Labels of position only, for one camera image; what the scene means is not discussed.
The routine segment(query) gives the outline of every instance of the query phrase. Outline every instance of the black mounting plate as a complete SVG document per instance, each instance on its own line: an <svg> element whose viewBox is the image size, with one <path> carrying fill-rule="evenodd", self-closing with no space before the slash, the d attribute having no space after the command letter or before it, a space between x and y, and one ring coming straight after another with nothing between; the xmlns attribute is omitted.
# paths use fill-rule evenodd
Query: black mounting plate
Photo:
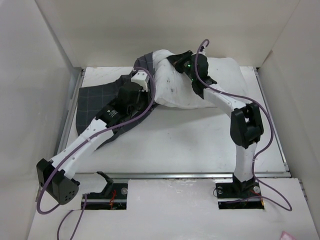
<svg viewBox="0 0 320 240"><path fill-rule="evenodd" d="M214 190L216 190L219 209L265 209L262 199L258 197L260 193L255 193L254 187L259 187L260 189L259 183L255 182L251 187L239 191L233 182L217 182ZM243 202L228 202L228 199L240 200L250 197L257 198L252 198L249 201Z"/></svg>
<svg viewBox="0 0 320 240"><path fill-rule="evenodd" d="M87 194L86 210L111 210L110 200L113 198L115 191L115 197L113 200L113 210L125 210L127 209L127 195L128 195L128 183L113 183L110 193L105 196L101 193L92 192ZM84 205L84 197L82 197L81 208Z"/></svg>

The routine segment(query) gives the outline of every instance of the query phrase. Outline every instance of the dark plaid fabric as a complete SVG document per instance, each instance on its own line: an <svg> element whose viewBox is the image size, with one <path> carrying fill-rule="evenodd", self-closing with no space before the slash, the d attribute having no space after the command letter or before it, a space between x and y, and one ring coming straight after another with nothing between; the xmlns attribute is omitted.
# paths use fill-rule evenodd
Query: dark plaid fabric
<svg viewBox="0 0 320 240"><path fill-rule="evenodd" d="M134 67L142 67L147 69L152 75L155 74L153 67L153 53L148 53L142 57L139 57L135 63ZM78 102L77 102L77 110L75 117L75 127L78 135L80 135L91 123L92 119L96 116L96 114L107 105L112 99L114 99L118 90L121 86L123 86L126 82L129 82L133 76L133 72L128 75L121 75L116 81L107 83L99 86L89 86L82 87L79 89ZM157 105L154 104L152 109L138 121L135 121L131 124L125 125L115 134L112 138L105 141L101 146L106 143L112 142L121 134L129 131L134 128L138 124L140 124L146 117L151 113L151 111Z"/></svg>

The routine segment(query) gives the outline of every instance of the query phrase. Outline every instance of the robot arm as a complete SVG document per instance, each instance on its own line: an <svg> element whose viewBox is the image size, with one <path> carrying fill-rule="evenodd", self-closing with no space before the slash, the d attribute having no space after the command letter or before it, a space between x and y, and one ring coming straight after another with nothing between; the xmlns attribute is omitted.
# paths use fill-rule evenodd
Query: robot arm
<svg viewBox="0 0 320 240"><path fill-rule="evenodd" d="M215 104L231 119L230 136L236 145L236 167L233 173L234 188L237 192L247 190L255 184L252 174L252 161L264 133L259 106L255 103L246 104L231 96L223 95L206 88L195 73L195 55L189 50L179 55L169 56L168 61L181 74L186 74L191 80L193 91L202 99ZM200 78L214 89L225 92L218 83L208 76L207 57L198 55L197 69Z"/></svg>
<svg viewBox="0 0 320 240"><path fill-rule="evenodd" d="M212 87L224 92L218 84ZM255 103L245 104L210 88L203 90L203 98L215 104L231 119L230 136L236 147L233 181L242 191L255 182L252 174L252 161L257 142L264 132L259 107Z"/></svg>
<svg viewBox="0 0 320 240"><path fill-rule="evenodd" d="M149 77L144 71L138 71L130 82L119 88L116 98L109 102L95 118L86 130L70 144L65 150L47 161L42 159L36 165L39 184L43 187L52 172L68 157L58 168L46 191L60 204L70 202L81 191L83 185L74 179L78 166L84 161L90 160L89 156L105 141L112 138L122 127L106 131L115 125L127 122L146 110L150 104L150 92L148 88ZM110 193L113 184L103 172L95 176L95 191Z"/></svg>

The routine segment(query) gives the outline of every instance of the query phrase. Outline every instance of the crumpled white fabric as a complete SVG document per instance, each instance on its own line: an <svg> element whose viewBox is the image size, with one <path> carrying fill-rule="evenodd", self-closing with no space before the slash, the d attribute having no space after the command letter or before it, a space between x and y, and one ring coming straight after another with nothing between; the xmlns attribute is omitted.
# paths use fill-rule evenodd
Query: crumpled white fabric
<svg viewBox="0 0 320 240"><path fill-rule="evenodd" d="M171 108L200 109L215 107L203 100L192 89L190 79L180 74L167 60L175 55L168 50L153 52L152 60L155 68L155 102ZM244 95L248 88L237 62L230 58L208 57L208 75L218 82L226 91L232 94Z"/></svg>

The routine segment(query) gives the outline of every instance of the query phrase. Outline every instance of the screw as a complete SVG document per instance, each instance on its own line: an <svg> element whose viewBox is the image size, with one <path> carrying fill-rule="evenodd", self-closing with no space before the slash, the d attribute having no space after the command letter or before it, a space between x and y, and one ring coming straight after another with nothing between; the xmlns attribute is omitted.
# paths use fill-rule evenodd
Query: screw
<svg viewBox="0 0 320 240"><path fill-rule="evenodd" d="M126 195L128 193L128 189L126 187L121 188L121 194Z"/></svg>
<svg viewBox="0 0 320 240"><path fill-rule="evenodd" d="M216 188L216 193L217 193L217 194L223 194L223 193L224 193L222 186L218 186L218 187Z"/></svg>
<svg viewBox="0 0 320 240"><path fill-rule="evenodd" d="M253 187L253 191L254 191L256 194L259 194L259 193L260 193L260 187L254 186L254 187Z"/></svg>

